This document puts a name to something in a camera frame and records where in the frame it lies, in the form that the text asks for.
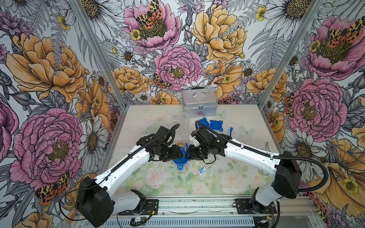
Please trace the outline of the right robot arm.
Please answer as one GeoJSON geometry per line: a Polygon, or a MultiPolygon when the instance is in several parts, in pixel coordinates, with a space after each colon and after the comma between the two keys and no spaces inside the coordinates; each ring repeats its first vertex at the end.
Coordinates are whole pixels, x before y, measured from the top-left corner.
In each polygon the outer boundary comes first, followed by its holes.
{"type": "Polygon", "coordinates": [[[263,170],[273,178],[271,183],[258,187],[249,204],[262,209],[281,198],[294,199],[299,192],[301,171],[293,156],[266,152],[250,147],[224,134],[201,126],[191,133],[192,145],[187,156],[191,160],[204,160],[211,154],[243,161],[263,170]]]}

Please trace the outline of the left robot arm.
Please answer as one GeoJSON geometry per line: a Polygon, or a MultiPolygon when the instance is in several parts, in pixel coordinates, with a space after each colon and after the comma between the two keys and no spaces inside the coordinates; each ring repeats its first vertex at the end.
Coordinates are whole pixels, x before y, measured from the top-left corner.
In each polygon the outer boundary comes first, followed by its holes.
{"type": "Polygon", "coordinates": [[[180,147],[173,144],[179,126],[175,124],[171,129],[161,126],[157,133],[140,138],[131,152],[112,168],[94,179],[83,179],[77,194],[76,210],[95,228],[103,225],[113,214],[124,211],[142,213],[146,197],[140,191],[132,189],[122,196],[115,193],[141,165],[155,161],[155,156],[160,162],[182,158],[180,147]]]}

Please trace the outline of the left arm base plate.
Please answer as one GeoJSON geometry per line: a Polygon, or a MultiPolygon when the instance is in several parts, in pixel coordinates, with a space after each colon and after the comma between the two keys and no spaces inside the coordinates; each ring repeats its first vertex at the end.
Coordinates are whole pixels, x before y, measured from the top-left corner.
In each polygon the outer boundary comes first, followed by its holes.
{"type": "Polygon", "coordinates": [[[158,214],[158,199],[146,199],[139,203],[137,208],[131,211],[123,211],[118,213],[119,216],[150,216],[158,214]]]}

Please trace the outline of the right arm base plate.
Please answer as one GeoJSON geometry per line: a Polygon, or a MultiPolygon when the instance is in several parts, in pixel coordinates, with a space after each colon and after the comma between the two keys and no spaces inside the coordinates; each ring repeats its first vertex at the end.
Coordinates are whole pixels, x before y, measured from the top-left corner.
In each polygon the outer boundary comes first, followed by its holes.
{"type": "Polygon", "coordinates": [[[263,206],[256,201],[251,202],[248,198],[238,198],[232,204],[238,214],[276,214],[275,204],[272,202],[269,206],[263,206]]]}

